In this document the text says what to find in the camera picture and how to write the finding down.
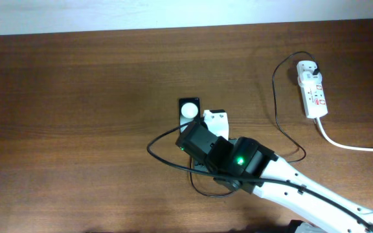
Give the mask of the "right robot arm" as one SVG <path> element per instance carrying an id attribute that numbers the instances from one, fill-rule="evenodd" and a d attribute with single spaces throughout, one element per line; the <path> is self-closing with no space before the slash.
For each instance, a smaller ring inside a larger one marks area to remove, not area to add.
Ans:
<path id="1" fill-rule="evenodd" d="M 181 129 L 176 145 L 228 189 L 282 205 L 325 232 L 373 232 L 373 210 L 312 181 L 258 141 L 232 142 L 194 121 Z"/>

